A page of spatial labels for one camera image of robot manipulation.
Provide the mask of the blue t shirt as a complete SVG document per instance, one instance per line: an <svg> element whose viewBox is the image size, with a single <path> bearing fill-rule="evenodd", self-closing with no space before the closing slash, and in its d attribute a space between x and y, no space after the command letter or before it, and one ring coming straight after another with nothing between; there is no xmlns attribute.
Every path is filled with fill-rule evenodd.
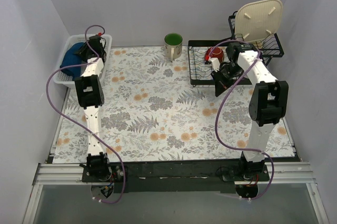
<svg viewBox="0 0 337 224"><path fill-rule="evenodd" d="M79 42L71 46L65 53L60 68L67 66L86 64L87 59L82 55L85 52L87 45L84 42ZM69 67L61 70L64 74L71 76L73 79L81 76L81 67Z"/></svg>

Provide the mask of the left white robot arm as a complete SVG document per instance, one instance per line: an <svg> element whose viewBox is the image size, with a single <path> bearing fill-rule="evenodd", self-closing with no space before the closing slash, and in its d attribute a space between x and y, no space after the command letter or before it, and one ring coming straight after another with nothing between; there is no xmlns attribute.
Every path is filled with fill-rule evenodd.
<svg viewBox="0 0 337 224"><path fill-rule="evenodd" d="M82 167L86 175L105 182L111 178L112 169L106 151L97 139L101 132L101 111L104 94L100 74L106 61L106 40L101 34L89 37L76 52L88 65L79 77L75 78L75 89L80 107L83 108L88 133L86 164Z"/></svg>

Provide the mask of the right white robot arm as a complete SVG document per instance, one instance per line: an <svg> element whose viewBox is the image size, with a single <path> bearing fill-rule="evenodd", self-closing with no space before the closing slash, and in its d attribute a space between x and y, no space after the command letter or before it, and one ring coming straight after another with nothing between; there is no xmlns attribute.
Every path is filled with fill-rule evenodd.
<svg viewBox="0 0 337 224"><path fill-rule="evenodd" d="M244 148L236 148L241 152L238 165L223 173L227 180L239 177L248 181L265 172L266 146L275 125L285 116L289 85L270 73L260 50L253 44L226 40L218 45L226 47L228 62L220 62L216 57L208 59L213 69L211 76L215 83L215 95L230 95L244 77L254 87L248 107L252 120L248 144Z"/></svg>

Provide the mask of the red bowl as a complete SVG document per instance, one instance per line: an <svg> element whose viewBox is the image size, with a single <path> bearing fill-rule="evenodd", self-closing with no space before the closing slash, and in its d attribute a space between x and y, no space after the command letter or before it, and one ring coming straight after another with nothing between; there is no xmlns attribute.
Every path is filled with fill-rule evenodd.
<svg viewBox="0 0 337 224"><path fill-rule="evenodd" d="M205 53L205 63L209 64L210 58L218 58L219 62L222 63L224 61L224 52L220 47L212 48L210 47Z"/></svg>

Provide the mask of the white plastic basket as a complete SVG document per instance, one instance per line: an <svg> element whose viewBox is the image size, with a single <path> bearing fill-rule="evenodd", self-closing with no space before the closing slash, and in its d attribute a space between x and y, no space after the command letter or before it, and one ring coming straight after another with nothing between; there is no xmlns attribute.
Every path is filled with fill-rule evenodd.
<svg viewBox="0 0 337 224"><path fill-rule="evenodd" d="M105 73L106 73L106 63L110 60L109 58L109 55L110 55L110 51L111 51L111 45L112 45L112 37L109 35L109 34L103 34L102 35L103 39L105 39L105 52L106 52L106 60L105 60L105 64L104 64L104 67L103 69L101 70L100 72L100 75L99 75L99 80L100 80L100 83L103 83L103 80L104 80L104 77L105 77ZM63 58L64 58L64 55L65 53L76 43L79 43L79 42L85 42L85 35L84 34L77 34L77 35L72 35L70 36L59 57L58 57L58 60L57 60L57 63L56 63L56 70L59 69L62 61L63 61ZM56 84L62 84L68 88L71 88L71 89L74 89L75 88L75 83L73 81L73 78L64 74L63 72L59 71L57 72L54 76L53 76L53 81L56 83Z"/></svg>

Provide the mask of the cream square plastic lid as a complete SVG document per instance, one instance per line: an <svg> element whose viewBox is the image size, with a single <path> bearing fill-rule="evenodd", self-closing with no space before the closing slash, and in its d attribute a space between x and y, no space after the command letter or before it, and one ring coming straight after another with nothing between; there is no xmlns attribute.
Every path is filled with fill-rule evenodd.
<svg viewBox="0 0 337 224"><path fill-rule="evenodd" d="M280 0L248 3L235 15L234 36L246 42L261 41L278 31L282 13Z"/></svg>

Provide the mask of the green inside floral mug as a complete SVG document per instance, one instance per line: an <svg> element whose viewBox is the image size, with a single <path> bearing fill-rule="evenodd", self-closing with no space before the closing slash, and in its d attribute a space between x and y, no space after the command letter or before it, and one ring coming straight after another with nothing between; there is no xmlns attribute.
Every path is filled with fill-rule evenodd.
<svg viewBox="0 0 337 224"><path fill-rule="evenodd" d="M178 59L182 54L183 38L178 33L169 33L164 38L165 55L171 62Z"/></svg>

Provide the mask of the floral table mat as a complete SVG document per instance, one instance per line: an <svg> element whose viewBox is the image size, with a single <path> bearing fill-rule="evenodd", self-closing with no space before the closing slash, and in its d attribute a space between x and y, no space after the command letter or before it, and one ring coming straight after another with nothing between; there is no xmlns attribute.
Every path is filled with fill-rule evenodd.
<svg viewBox="0 0 337 224"><path fill-rule="evenodd" d="M251 130L251 86L229 95L190 84L187 51L114 48L102 85L100 142L110 161L236 159Z"/></svg>

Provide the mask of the aluminium frame rail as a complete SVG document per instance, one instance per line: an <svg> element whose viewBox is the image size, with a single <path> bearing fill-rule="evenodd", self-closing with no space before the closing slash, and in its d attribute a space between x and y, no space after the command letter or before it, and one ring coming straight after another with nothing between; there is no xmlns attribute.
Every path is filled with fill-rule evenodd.
<svg viewBox="0 0 337 224"><path fill-rule="evenodd" d="M75 164L41 164L33 180L35 184L80 184L83 169ZM308 162L277 162L273 183L316 183Z"/></svg>

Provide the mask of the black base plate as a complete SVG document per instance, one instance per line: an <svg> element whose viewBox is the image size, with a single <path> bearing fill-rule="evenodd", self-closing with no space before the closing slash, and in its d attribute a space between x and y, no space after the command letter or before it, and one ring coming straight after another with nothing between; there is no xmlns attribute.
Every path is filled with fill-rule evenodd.
<svg viewBox="0 0 337 224"><path fill-rule="evenodd" d="M239 159L117 162L91 161L80 164L82 182L104 185L104 192L188 192L234 193L235 182L254 185L268 182L271 169L261 161L245 164Z"/></svg>

